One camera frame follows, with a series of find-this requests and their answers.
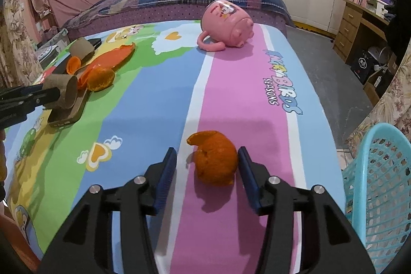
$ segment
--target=bed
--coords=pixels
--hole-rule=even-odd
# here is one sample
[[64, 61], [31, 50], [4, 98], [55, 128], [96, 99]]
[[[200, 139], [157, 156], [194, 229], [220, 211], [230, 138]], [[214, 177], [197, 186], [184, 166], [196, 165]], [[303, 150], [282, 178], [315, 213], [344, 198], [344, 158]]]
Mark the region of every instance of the bed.
[[[121, 44], [138, 46], [114, 85], [92, 93], [72, 126], [51, 128], [50, 111], [37, 108], [7, 130], [7, 201], [39, 258], [91, 185], [121, 186], [174, 147], [178, 166], [165, 211], [149, 220], [160, 274], [254, 273], [266, 220], [248, 206], [238, 175], [229, 187], [196, 179], [186, 140], [200, 130], [218, 130], [237, 148], [245, 145], [254, 161], [291, 185], [324, 185], [344, 208], [330, 127], [282, 32], [256, 24], [244, 47], [205, 53], [197, 47], [200, 31], [199, 21], [162, 21], [88, 36], [103, 41], [95, 57]], [[62, 52], [39, 81], [65, 57]], [[296, 215], [293, 272], [300, 227]], [[114, 271], [121, 274], [119, 235], [114, 215]]]
[[[213, 0], [48, 0], [55, 21], [77, 39], [127, 25], [170, 20], [199, 20]], [[230, 0], [255, 23], [278, 28], [294, 26], [282, 0]]]

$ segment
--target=laundry basket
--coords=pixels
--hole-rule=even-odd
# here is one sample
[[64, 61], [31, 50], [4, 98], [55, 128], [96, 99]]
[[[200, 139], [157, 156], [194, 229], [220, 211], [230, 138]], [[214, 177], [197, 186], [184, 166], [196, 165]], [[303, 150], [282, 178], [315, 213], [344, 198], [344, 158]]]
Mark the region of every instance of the laundry basket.
[[346, 216], [376, 273], [411, 273], [411, 144], [390, 124], [374, 126], [343, 171]]

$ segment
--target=cardboard tube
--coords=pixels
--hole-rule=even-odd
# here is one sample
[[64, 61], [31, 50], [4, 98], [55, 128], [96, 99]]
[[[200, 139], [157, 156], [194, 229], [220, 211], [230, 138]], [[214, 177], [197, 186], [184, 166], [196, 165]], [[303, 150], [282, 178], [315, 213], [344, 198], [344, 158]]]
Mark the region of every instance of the cardboard tube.
[[71, 56], [77, 56], [84, 64], [94, 54], [94, 47], [85, 38], [81, 37], [71, 44], [69, 53]]
[[55, 102], [45, 104], [45, 108], [62, 108], [66, 110], [73, 107], [77, 99], [77, 77], [51, 74], [44, 80], [43, 89], [51, 89], [53, 87], [57, 87], [60, 90], [60, 98]]

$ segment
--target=polka dot fabric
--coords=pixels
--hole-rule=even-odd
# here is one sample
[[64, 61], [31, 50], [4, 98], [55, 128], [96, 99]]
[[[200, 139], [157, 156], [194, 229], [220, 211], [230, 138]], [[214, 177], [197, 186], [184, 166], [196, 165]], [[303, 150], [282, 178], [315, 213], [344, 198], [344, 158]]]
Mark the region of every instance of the polka dot fabric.
[[[206, 5], [192, 4], [164, 5], [117, 13], [97, 18], [84, 27], [69, 29], [69, 38], [71, 41], [74, 41], [82, 36], [135, 24], [172, 20], [200, 20], [206, 7]], [[276, 27], [287, 37], [286, 21], [283, 15], [272, 11], [250, 8], [244, 10], [255, 23]]]

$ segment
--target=desk drawer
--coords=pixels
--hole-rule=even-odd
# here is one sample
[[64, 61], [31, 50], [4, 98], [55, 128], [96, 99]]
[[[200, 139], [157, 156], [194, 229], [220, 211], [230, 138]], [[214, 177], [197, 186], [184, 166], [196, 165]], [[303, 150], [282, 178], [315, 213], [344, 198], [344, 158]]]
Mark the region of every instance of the desk drawer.
[[345, 19], [341, 20], [340, 33], [344, 35], [349, 41], [354, 42], [357, 31], [357, 27], [354, 27]]
[[361, 17], [362, 13], [357, 12], [356, 10], [349, 8], [348, 6], [345, 7], [344, 14], [342, 16], [343, 19], [345, 19], [355, 27], [358, 27], [360, 25]]
[[345, 56], [349, 55], [351, 47], [353, 46], [353, 43], [344, 37], [340, 32], [338, 32], [334, 44]]

